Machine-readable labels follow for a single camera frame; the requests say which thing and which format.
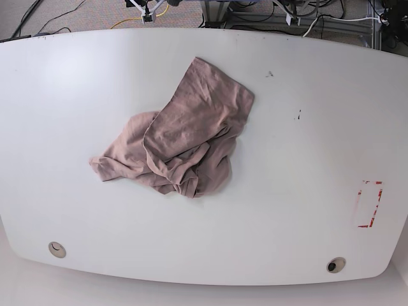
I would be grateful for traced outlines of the pink t-shirt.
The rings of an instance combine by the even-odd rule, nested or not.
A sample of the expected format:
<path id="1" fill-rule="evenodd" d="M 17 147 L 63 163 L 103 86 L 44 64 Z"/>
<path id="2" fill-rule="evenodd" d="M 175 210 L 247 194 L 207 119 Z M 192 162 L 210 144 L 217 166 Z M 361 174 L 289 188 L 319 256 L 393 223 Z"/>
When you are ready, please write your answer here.
<path id="1" fill-rule="evenodd" d="M 103 182 L 127 178 L 188 198 L 213 193 L 230 175 L 253 103 L 249 89 L 195 58 L 166 106 L 132 116 L 89 164 Z"/>

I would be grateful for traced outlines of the red tape rectangle marking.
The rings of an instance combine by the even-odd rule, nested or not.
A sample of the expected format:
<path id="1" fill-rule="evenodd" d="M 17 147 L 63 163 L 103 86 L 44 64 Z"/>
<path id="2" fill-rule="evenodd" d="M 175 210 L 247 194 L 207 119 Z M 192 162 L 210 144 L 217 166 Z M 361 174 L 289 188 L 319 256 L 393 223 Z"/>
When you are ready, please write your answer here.
<path id="1" fill-rule="evenodd" d="M 383 193 L 382 181 L 363 181 L 358 192 L 354 223 L 358 228 L 371 228 Z"/>

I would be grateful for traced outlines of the right table grommet hole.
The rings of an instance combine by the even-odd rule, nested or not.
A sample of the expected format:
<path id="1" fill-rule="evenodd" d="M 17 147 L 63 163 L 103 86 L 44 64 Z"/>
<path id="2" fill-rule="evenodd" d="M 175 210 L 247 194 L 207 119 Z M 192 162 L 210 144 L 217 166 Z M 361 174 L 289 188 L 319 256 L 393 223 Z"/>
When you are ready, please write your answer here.
<path id="1" fill-rule="evenodd" d="M 326 266 L 326 270 L 329 273 L 339 273 L 346 265 L 346 260 L 342 257 L 332 259 Z"/>

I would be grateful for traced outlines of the table grommet hole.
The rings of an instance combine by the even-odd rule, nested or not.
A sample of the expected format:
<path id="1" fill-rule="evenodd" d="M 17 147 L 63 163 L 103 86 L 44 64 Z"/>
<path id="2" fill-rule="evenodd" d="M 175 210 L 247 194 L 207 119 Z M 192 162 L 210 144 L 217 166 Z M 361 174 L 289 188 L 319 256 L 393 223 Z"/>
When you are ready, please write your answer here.
<path id="1" fill-rule="evenodd" d="M 346 260 L 342 257 L 332 259 L 326 266 L 326 270 L 329 273 L 339 273 L 346 265 Z"/>
<path id="2" fill-rule="evenodd" d="M 48 244 L 48 249 L 50 253 L 57 258 L 62 259 L 66 257 L 65 248 L 58 242 L 50 242 Z"/>

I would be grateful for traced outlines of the left table grommet hole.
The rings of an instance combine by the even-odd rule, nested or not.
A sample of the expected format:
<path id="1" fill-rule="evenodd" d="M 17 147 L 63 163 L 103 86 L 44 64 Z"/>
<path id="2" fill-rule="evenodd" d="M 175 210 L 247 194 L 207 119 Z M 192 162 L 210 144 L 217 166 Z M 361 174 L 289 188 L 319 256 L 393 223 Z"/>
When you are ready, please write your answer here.
<path id="1" fill-rule="evenodd" d="M 58 242 L 50 242 L 48 244 L 48 249 L 50 253 L 57 258 L 62 259 L 66 257 L 65 248 Z"/>

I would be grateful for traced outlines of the aluminium frame base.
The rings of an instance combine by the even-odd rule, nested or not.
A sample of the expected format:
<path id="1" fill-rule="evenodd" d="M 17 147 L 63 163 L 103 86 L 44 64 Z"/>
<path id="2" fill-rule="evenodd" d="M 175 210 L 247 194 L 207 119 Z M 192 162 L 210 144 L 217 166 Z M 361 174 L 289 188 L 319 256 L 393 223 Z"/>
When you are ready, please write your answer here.
<path id="1" fill-rule="evenodd" d="M 267 1 L 266 12 L 256 11 L 255 1 L 200 1 L 201 27 L 248 29 L 306 37 L 314 31 L 359 37 L 367 48 L 383 46 L 381 18 L 375 6 L 367 6 L 367 15 L 346 18 L 345 1 Z"/>

